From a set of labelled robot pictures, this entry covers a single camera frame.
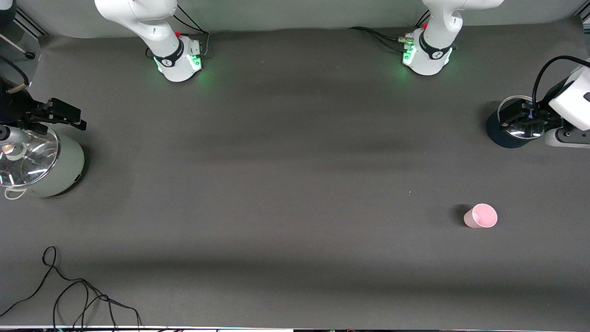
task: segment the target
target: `black band on robot base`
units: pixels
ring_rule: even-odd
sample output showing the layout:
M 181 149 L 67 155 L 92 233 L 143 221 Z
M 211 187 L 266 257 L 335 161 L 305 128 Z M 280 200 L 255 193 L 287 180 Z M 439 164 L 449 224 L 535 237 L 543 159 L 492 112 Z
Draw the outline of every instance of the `black band on robot base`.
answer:
M 153 57 L 156 58 L 156 60 L 160 62 L 164 67 L 173 67 L 174 64 L 176 64 L 176 61 L 180 59 L 180 57 L 182 56 L 182 53 L 184 53 L 184 43 L 182 42 L 182 40 L 178 40 L 178 48 L 174 53 L 167 57 L 158 57 L 156 55 L 154 55 Z
M 445 48 L 436 48 L 428 45 L 424 40 L 424 32 L 420 34 L 420 38 L 418 39 L 420 47 L 428 53 L 428 56 L 431 60 L 438 60 L 442 58 L 447 52 L 451 50 L 451 46 Z

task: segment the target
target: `black hose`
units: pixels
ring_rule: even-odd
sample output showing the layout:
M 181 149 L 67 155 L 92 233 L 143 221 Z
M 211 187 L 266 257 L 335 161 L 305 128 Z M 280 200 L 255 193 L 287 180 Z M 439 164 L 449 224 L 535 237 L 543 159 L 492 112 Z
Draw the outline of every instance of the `black hose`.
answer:
M 24 80 L 24 85 L 29 85 L 29 78 L 27 77 L 27 74 L 25 74 L 24 71 L 22 71 L 16 64 L 12 63 L 12 61 L 8 60 L 7 58 L 0 56 L 0 60 L 6 62 L 9 66 L 11 66 L 14 70 L 18 71 L 18 73 L 22 76 L 22 79 Z

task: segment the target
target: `cable connector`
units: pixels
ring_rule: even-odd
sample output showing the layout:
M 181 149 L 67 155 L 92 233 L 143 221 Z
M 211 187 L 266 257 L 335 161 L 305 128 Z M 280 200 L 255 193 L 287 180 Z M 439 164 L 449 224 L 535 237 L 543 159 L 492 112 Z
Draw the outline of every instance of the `cable connector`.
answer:
M 407 44 L 407 45 L 414 45 L 414 39 L 411 37 L 398 37 L 398 43 Z

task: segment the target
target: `pot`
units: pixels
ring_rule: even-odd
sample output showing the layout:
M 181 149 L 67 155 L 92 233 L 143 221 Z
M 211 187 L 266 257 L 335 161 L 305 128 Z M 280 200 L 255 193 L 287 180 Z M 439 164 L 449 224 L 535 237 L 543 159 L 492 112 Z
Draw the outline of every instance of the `pot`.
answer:
M 84 152 L 73 139 L 51 128 L 46 135 L 26 131 L 24 142 L 3 145 L 0 152 L 0 185 L 4 197 L 49 197 L 70 188 L 84 167 Z

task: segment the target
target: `white pot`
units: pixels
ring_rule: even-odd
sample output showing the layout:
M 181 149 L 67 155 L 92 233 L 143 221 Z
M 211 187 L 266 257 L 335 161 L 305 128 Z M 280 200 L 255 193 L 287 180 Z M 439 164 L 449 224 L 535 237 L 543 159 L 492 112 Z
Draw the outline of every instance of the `white pot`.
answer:
M 42 176 L 32 182 L 19 186 L 6 186 L 4 190 L 6 199 L 17 200 L 25 195 L 54 196 L 70 188 L 80 177 L 84 167 L 82 147 L 73 139 L 49 130 L 57 138 L 57 155 L 54 162 Z

